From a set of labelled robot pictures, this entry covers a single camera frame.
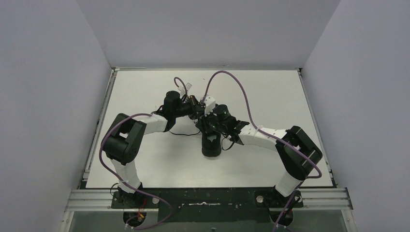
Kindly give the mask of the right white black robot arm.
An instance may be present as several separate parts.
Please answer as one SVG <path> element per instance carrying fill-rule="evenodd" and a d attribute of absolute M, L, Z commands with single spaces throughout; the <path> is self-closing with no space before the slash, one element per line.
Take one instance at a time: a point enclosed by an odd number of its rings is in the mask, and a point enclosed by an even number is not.
<path fill-rule="evenodd" d="M 206 132 L 221 135 L 234 144 L 255 145 L 278 153 L 285 168 L 272 192 L 272 200 L 278 206 L 285 206 L 291 200 L 292 192 L 318 168 L 323 158 L 320 149 L 299 126 L 288 130 L 258 128 L 236 119 L 225 104 L 200 106 L 198 121 Z"/>

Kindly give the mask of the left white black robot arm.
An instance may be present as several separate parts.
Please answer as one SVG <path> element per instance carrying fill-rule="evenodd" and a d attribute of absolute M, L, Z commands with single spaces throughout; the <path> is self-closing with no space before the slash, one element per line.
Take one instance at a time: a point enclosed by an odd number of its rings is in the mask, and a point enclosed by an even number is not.
<path fill-rule="evenodd" d="M 177 91 L 169 91 L 163 104 L 151 114 L 117 115 L 101 143 L 101 150 L 114 166 L 112 172 L 119 180 L 119 189 L 125 192 L 125 202 L 138 206 L 143 200 L 143 193 L 139 190 L 142 182 L 134 162 L 143 136 L 168 132 L 179 117 L 188 116 L 198 120 L 204 116 L 204 110 L 204 104 L 199 103 L 194 96 L 180 96 Z"/>

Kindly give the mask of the black shoelace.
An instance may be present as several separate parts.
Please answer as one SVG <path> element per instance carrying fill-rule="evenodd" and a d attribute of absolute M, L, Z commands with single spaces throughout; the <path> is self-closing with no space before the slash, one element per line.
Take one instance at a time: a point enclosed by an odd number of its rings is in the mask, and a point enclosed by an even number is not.
<path fill-rule="evenodd" d="M 172 135 L 178 135 L 178 136 L 195 136 L 195 135 L 199 135 L 201 132 L 199 130 L 199 131 L 193 132 L 193 133 L 172 132 L 172 131 L 169 131 L 169 133 L 171 133 Z"/>

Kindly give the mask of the black sneaker shoe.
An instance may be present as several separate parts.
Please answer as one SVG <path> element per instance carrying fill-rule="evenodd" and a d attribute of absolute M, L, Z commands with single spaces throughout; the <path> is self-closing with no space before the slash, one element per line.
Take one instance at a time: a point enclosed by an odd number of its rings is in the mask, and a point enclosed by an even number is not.
<path fill-rule="evenodd" d="M 221 134 L 217 132 L 202 134 L 202 154 L 205 157 L 214 158 L 221 154 Z"/>

